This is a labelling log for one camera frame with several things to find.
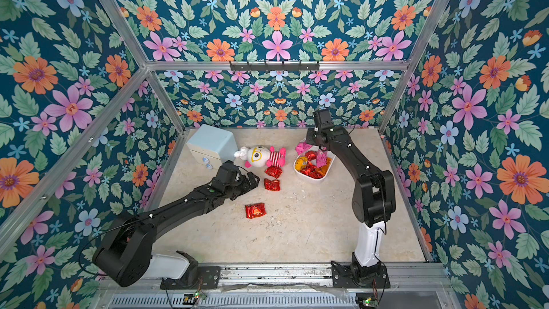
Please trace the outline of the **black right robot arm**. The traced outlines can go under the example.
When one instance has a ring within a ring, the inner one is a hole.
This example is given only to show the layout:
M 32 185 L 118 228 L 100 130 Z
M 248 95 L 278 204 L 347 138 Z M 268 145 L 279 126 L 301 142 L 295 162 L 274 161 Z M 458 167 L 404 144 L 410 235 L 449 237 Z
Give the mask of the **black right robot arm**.
M 307 130 L 306 143 L 333 153 L 355 182 L 352 209 L 360 223 L 352 264 L 359 270 L 381 262 L 380 247 L 387 222 L 396 211 L 395 179 L 360 151 L 350 133 L 332 120 L 328 109 L 313 112 L 314 127 Z

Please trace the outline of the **yellow tea bag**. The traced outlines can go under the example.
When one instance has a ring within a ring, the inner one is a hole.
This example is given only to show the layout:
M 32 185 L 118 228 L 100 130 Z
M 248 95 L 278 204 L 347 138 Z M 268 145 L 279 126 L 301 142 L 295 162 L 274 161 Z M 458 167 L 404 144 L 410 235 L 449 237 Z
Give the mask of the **yellow tea bag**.
M 299 157 L 295 161 L 294 169 L 298 172 L 301 172 L 303 169 L 305 169 L 309 165 L 309 160 L 306 156 Z

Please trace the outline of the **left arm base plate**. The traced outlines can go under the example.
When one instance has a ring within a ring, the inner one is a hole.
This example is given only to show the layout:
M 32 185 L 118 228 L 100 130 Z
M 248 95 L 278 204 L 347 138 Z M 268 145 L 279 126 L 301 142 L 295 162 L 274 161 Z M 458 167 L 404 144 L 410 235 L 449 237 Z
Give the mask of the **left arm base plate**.
M 184 273 L 173 278 L 163 278 L 160 288 L 163 290 L 211 290 L 216 289 L 221 276 L 220 266 L 200 264 L 188 253 L 178 250 L 177 262 L 186 262 Z

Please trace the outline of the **red tea bag top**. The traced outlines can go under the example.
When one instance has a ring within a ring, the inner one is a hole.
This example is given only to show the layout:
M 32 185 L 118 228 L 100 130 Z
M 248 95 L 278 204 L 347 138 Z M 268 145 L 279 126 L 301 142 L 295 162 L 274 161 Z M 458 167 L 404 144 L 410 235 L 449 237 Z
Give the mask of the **red tea bag top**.
M 282 175 L 283 170 L 279 166 L 271 165 L 265 170 L 265 174 L 274 177 L 275 179 L 279 179 Z
M 270 180 L 265 178 L 264 179 L 264 188 L 271 192 L 278 192 L 281 190 L 280 188 L 280 181 L 278 179 Z

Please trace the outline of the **red tea bag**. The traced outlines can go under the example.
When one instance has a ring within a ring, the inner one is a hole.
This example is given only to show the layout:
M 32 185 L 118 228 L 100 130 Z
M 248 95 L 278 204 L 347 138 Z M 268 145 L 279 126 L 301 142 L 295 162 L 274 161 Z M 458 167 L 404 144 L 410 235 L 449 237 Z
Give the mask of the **red tea bag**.
M 305 153 L 305 158 L 308 162 L 317 160 L 317 151 L 309 150 Z
M 274 177 L 275 179 L 279 179 L 282 175 L 283 170 L 279 166 L 271 165 L 265 170 L 265 174 Z
M 310 164 L 305 169 L 303 169 L 300 173 L 311 179 L 315 179 L 315 180 L 322 179 L 323 177 L 321 176 L 320 173 L 317 172 L 317 168 L 318 167 L 314 166 L 313 164 Z
M 255 203 L 251 205 L 246 205 L 245 212 L 246 212 L 247 219 L 259 218 L 267 214 L 264 203 Z
M 278 192 L 281 190 L 280 188 L 280 181 L 278 179 L 270 180 L 265 178 L 264 179 L 264 188 L 271 192 Z

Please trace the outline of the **red tea bag bottom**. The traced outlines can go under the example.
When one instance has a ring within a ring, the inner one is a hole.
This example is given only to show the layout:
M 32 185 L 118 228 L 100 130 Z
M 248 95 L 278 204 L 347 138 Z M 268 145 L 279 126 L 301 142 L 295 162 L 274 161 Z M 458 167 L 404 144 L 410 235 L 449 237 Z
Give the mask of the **red tea bag bottom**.
M 323 177 L 321 176 L 320 173 L 317 172 L 317 168 L 318 167 L 314 166 L 313 164 L 310 164 L 305 169 L 303 169 L 300 173 L 311 179 L 315 179 L 315 180 L 322 179 Z

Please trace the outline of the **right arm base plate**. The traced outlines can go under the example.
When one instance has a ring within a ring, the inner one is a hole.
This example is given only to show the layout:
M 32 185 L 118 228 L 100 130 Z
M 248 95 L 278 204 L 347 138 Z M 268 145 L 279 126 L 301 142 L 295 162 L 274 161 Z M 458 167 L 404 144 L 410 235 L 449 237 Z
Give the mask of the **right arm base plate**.
M 386 265 L 377 261 L 373 266 L 363 267 L 356 261 L 343 265 L 336 261 L 330 263 L 334 288 L 388 289 L 390 279 Z

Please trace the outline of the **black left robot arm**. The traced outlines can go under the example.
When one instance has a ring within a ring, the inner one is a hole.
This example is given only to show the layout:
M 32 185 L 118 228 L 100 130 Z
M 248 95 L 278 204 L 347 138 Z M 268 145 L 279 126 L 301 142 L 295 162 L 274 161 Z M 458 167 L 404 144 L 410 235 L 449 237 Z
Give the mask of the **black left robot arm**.
M 121 213 L 104 233 L 92 262 L 119 286 L 125 288 L 141 279 L 188 278 L 196 281 L 196 261 L 188 254 L 153 253 L 153 245 L 169 231 L 236 200 L 260 185 L 260 177 L 244 171 L 232 161 L 223 163 L 213 179 L 188 195 L 138 215 Z

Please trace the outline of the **orange tea bag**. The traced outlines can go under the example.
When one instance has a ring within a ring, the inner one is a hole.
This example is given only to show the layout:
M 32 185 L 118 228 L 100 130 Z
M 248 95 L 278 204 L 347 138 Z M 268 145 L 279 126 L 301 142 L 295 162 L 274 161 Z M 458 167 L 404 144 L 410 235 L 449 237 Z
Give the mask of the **orange tea bag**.
M 325 165 L 323 165 L 322 167 L 317 168 L 317 172 L 320 173 L 322 177 L 326 176 L 328 170 L 330 169 L 332 161 L 333 161 L 333 159 L 328 157 L 326 159 Z

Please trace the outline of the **pink tea bag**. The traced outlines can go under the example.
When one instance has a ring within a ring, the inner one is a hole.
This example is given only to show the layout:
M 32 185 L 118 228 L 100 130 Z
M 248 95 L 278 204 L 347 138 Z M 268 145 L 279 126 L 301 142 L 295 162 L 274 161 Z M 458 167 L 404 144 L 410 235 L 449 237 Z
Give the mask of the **pink tea bag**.
M 327 151 L 319 149 L 316 154 L 316 167 L 321 168 L 328 164 Z
M 312 148 L 311 144 L 306 143 L 306 141 L 301 141 L 295 147 L 295 151 L 298 155 L 303 155 Z

